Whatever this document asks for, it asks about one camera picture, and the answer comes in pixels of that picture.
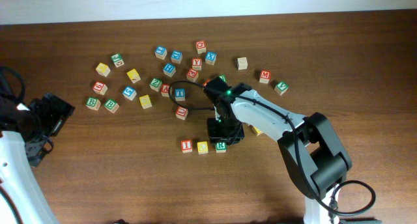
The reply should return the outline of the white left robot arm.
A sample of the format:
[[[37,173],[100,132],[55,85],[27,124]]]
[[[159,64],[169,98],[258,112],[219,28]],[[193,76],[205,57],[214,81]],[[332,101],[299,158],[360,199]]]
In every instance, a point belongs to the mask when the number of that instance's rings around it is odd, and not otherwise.
[[[32,172],[75,107],[52,93],[24,104],[25,84],[1,67],[1,222],[57,223]]]

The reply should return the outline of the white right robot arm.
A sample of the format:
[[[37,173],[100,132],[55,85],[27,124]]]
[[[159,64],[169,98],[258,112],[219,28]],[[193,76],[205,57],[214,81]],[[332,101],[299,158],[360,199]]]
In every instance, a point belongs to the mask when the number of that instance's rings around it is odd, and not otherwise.
[[[244,138],[244,124],[258,128],[278,143],[287,172],[305,197],[304,223],[338,222],[338,192],[347,183],[352,161],[323,114],[292,113],[249,85],[231,87],[220,77],[205,84],[203,92],[216,114],[207,120],[211,143],[233,145]]]

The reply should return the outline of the red I wooden block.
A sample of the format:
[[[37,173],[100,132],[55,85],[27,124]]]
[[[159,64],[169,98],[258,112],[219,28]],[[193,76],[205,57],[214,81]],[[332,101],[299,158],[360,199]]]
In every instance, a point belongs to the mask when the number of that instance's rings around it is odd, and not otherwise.
[[[193,150],[191,140],[183,140],[180,142],[181,150],[183,153],[191,152]]]

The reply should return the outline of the green R wooden block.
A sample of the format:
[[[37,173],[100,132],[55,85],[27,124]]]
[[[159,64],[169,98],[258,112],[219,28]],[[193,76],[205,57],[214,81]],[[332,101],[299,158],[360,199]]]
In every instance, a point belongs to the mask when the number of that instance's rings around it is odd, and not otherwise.
[[[216,153],[224,153],[227,151],[227,144],[224,142],[218,142],[215,145]]]

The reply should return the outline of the yellow O wooden block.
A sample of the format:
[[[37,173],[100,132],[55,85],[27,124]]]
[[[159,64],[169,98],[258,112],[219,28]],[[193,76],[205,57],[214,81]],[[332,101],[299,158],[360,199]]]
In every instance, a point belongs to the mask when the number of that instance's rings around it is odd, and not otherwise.
[[[206,141],[197,143],[198,154],[207,154],[209,152],[209,144]]]

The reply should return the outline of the red A wooden block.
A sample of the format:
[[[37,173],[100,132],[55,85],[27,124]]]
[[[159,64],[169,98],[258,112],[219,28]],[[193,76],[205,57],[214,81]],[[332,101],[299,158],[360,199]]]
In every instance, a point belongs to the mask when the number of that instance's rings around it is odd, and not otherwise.
[[[171,89],[170,89],[170,85],[168,84],[163,84],[161,89],[160,89],[160,93],[162,96],[164,97],[169,97],[171,94]]]

